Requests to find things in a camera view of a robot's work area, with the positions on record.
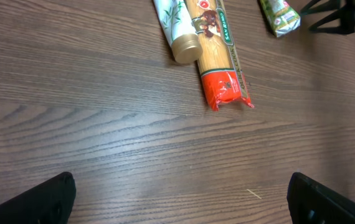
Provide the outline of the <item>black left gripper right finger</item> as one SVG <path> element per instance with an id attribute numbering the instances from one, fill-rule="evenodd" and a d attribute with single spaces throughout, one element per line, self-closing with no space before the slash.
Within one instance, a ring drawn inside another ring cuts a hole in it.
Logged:
<path id="1" fill-rule="evenodd" d="M 355 202 L 300 172 L 293 173 L 286 198 L 293 224 L 355 223 Z"/>

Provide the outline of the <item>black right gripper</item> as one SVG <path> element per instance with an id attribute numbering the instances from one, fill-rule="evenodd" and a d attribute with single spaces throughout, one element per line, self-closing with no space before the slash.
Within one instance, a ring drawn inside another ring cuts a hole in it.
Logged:
<path id="1" fill-rule="evenodd" d="M 337 10 L 309 27 L 312 33 L 352 34 L 355 32 L 355 0 L 345 0 L 340 8 L 341 0 L 311 0 L 300 10 L 300 15 Z"/>

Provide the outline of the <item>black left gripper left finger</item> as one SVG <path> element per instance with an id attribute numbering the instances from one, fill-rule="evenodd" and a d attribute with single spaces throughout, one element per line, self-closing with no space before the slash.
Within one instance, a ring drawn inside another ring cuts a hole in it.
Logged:
<path id="1" fill-rule="evenodd" d="M 0 223 L 67 223 L 76 192 L 73 175 L 62 172 L 0 204 Z"/>

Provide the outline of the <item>green tea drink carton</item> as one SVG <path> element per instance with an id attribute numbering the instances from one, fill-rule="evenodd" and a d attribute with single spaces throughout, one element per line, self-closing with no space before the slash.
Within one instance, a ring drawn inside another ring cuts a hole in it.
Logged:
<path id="1" fill-rule="evenodd" d="M 281 37 L 299 28 L 301 17 L 286 0 L 260 0 L 272 33 Z"/>

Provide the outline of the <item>San Remo spaghetti pack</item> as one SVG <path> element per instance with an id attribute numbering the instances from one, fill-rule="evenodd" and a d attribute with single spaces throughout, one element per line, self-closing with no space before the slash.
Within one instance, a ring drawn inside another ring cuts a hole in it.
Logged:
<path id="1" fill-rule="evenodd" d="M 245 77 L 240 66 L 222 0 L 185 0 L 203 53 L 197 60 L 208 105 L 239 101 L 251 108 Z"/>

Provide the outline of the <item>white bamboo tube bottle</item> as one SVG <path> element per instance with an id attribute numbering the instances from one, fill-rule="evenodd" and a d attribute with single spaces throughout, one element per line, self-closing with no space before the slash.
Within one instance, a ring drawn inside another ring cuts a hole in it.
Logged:
<path id="1" fill-rule="evenodd" d="M 177 63 L 195 62 L 202 47 L 183 0 L 153 0 L 159 22 Z"/>

